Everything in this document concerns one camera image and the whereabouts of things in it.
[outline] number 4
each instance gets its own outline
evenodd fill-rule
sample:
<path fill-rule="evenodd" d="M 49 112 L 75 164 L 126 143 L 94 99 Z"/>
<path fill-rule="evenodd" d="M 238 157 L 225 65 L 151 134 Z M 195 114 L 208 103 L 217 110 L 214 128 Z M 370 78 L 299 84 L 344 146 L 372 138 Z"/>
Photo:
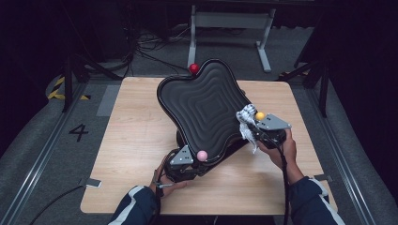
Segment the number 4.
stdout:
<path fill-rule="evenodd" d="M 79 134 L 79 137 L 77 138 L 77 142 L 79 142 L 80 139 L 82 138 L 82 135 L 88 133 L 88 131 L 84 131 L 84 129 L 85 129 L 85 125 L 80 124 L 77 128 L 74 128 L 73 130 L 71 130 L 69 132 L 69 134 Z"/>

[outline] yellow ball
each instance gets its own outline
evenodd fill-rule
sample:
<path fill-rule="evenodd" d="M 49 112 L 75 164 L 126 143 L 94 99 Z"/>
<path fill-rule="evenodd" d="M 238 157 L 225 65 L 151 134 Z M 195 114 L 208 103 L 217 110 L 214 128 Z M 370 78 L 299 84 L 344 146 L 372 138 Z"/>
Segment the yellow ball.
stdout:
<path fill-rule="evenodd" d="M 258 121 L 263 120 L 264 118 L 266 118 L 266 115 L 263 114 L 262 112 L 258 112 L 255 114 L 255 119 Z"/>

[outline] gray floor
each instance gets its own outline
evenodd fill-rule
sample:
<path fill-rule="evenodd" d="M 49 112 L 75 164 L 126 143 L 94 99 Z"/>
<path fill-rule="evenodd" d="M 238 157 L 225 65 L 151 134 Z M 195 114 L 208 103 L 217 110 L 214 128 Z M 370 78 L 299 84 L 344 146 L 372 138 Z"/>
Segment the gray floor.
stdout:
<path fill-rule="evenodd" d="M 274 81 L 281 72 L 294 69 L 294 62 L 311 33 L 310 28 L 272 29 L 266 46 L 272 68 L 269 74 L 262 71 L 254 48 L 254 42 L 261 37 L 261 32 L 253 30 L 244 31 L 236 36 L 224 30 L 200 32 L 197 38 L 196 62 L 201 64 L 208 58 L 220 58 L 231 67 L 238 80 Z M 188 49 L 189 41 L 182 39 L 148 54 L 185 67 Z M 183 69 L 178 68 L 175 71 L 160 62 L 138 55 L 132 63 L 132 71 L 134 76 L 146 77 L 187 73 Z M 298 77 L 289 83 L 325 174 L 333 179 L 329 185 L 345 223 L 398 224 L 397 206 L 361 148 L 332 85 L 329 86 L 328 93 L 328 118 L 324 119 L 319 116 L 318 109 L 312 101 L 314 94 L 317 95 L 317 87 L 314 90 L 306 90 L 300 85 L 301 80 Z M 50 84 L 48 89 L 51 90 L 53 85 Z M 62 119 L 65 125 L 59 130 L 59 138 L 54 141 L 49 160 L 43 165 L 45 167 L 42 173 L 38 174 L 37 182 L 32 184 L 31 192 L 26 193 L 26 202 L 22 202 L 20 211 L 13 217 L 13 224 L 29 224 L 51 199 L 75 188 L 80 179 L 89 177 L 119 85 L 120 82 L 110 81 L 104 76 L 93 76 L 87 85 L 75 84 L 75 90 L 80 86 L 85 95 L 91 96 L 90 100 L 78 100 L 69 113 L 61 113 L 63 101 L 51 99 L 49 104 L 32 118 L 0 159 L 0 218 L 9 215 L 8 209 L 15 196 L 18 196 L 25 177 L 46 146 L 48 138 L 54 134 L 57 122 Z M 88 133 L 77 142 L 77 135 L 69 134 L 69 131 L 81 124 L 85 125 Z M 336 146 L 330 142 L 325 124 L 331 128 L 337 147 L 344 155 L 361 196 L 353 196 L 349 186 L 352 183 L 347 182 L 339 163 L 336 163 L 336 157 L 333 155 Z M 83 195 L 83 189 L 67 195 L 46 210 L 35 224 L 106 224 L 110 215 L 87 215 L 80 211 Z M 373 220 L 363 220 L 356 198 L 363 199 Z M 278 224 L 282 223 L 281 216 L 275 219 Z"/>

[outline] white stripe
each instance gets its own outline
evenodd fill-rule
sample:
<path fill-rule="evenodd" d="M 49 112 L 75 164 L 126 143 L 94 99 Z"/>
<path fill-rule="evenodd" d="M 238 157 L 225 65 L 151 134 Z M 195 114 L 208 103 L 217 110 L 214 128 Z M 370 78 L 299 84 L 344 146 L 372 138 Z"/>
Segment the white stripe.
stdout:
<path fill-rule="evenodd" d="M 322 194 L 320 194 L 319 197 L 321 198 L 322 203 L 324 203 L 326 208 L 330 211 L 334 221 L 336 221 L 338 225 L 344 225 L 345 223 L 343 222 L 342 218 L 337 214 L 336 211 L 334 211 L 333 208 L 331 208 L 330 204 L 326 202 L 324 197 L 328 196 L 329 194 L 328 191 L 325 189 L 325 187 L 318 180 L 315 179 L 310 179 L 310 180 L 316 183 L 322 189 Z"/>
<path fill-rule="evenodd" d="M 342 218 L 336 213 L 336 211 L 334 211 L 334 209 L 332 209 L 330 207 L 330 204 L 328 204 L 328 202 L 326 202 L 326 200 L 323 198 L 322 195 L 319 195 L 319 198 L 321 198 L 322 202 L 325 204 L 325 206 L 329 209 L 331 216 L 333 217 L 334 221 L 336 221 L 336 223 L 338 225 L 345 225 L 345 223 L 343 222 Z"/>
<path fill-rule="evenodd" d="M 114 221 L 112 221 L 108 225 L 120 225 L 126 220 L 127 216 L 129 215 L 129 212 L 131 211 L 132 207 L 134 207 L 134 205 L 136 203 L 136 201 L 134 199 L 134 195 L 143 188 L 144 188 L 144 186 L 137 186 L 129 191 L 129 196 L 131 197 L 131 203 L 125 209 L 123 209 L 123 211 L 119 214 L 119 216 Z"/>
<path fill-rule="evenodd" d="M 323 196 L 328 196 L 329 194 L 328 194 L 328 191 L 325 189 L 325 187 L 323 187 L 323 185 L 318 181 L 318 180 L 315 180 L 315 179 L 313 179 L 313 178 L 311 178 L 310 179 L 312 182 L 314 182 L 314 183 L 316 183 L 317 185 L 319 185 L 319 187 L 321 188 L 321 190 L 322 190 L 322 195 Z"/>

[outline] black sleeve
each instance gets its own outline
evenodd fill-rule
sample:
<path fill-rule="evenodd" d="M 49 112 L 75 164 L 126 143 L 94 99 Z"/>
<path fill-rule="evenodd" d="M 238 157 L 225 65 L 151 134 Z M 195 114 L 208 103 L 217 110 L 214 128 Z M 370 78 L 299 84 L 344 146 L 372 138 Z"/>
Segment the black sleeve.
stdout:
<path fill-rule="evenodd" d="M 329 194 L 317 180 L 304 177 L 289 189 L 291 218 L 298 224 L 344 224 L 329 205 Z"/>
<path fill-rule="evenodd" d="M 153 191 L 136 186 L 121 200 L 109 225 L 147 225 L 157 207 Z"/>

